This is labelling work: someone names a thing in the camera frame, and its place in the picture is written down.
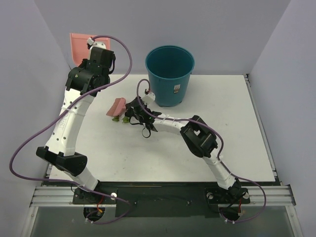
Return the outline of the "pink hand brush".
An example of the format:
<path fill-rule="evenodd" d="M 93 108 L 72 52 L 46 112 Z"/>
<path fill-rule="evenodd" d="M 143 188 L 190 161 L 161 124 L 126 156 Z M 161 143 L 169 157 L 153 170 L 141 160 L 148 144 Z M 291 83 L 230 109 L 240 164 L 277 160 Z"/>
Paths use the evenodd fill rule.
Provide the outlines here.
<path fill-rule="evenodd" d="M 116 98 L 106 115 L 110 117 L 120 117 L 126 111 L 126 99 Z"/>

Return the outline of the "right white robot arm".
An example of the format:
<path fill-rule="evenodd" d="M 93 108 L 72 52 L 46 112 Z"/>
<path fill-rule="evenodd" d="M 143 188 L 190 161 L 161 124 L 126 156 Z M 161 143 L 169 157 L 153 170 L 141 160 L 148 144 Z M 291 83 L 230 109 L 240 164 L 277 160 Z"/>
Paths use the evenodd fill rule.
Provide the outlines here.
<path fill-rule="evenodd" d="M 151 111 L 140 97 L 126 104 L 125 116 L 136 119 L 138 124 L 148 129 L 149 133 L 153 131 L 180 135 L 189 151 L 194 156 L 202 158 L 208 165 L 216 178 L 217 185 L 221 188 L 220 195 L 224 201 L 231 202 L 246 194 L 238 178 L 224 167 L 219 158 L 213 156 L 215 151 L 220 151 L 217 136 L 215 132 L 206 128 L 206 123 L 199 116 L 180 119 Z"/>

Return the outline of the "pink dustpan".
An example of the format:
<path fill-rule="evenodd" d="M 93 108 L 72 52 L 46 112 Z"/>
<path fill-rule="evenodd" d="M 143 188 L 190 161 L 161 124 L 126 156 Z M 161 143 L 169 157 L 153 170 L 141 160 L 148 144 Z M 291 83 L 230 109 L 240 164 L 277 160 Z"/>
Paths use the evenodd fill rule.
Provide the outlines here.
<path fill-rule="evenodd" d="M 82 63 L 83 59 L 89 57 L 89 49 L 87 48 L 87 39 L 94 37 L 88 34 L 70 33 L 71 53 L 74 65 L 77 67 Z M 98 41 L 106 43 L 107 49 L 110 50 L 111 44 L 109 38 L 98 38 Z"/>

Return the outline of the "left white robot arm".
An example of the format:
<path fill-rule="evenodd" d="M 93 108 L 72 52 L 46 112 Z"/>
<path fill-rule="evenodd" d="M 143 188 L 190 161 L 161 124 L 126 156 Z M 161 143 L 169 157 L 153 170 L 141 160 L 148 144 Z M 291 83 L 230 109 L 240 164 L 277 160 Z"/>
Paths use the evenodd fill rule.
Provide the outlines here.
<path fill-rule="evenodd" d="M 98 180 L 87 168 L 87 156 L 76 152 L 76 141 L 85 114 L 97 93 L 92 92 L 77 103 L 74 101 L 95 88 L 109 84 L 114 60 L 114 52 L 97 41 L 90 48 L 88 58 L 71 69 L 61 109 L 65 115 L 56 123 L 45 146 L 38 147 L 36 151 L 38 157 L 66 173 L 81 187 L 86 187 L 84 197 L 90 203 L 97 203 L 102 194 L 96 187 Z"/>

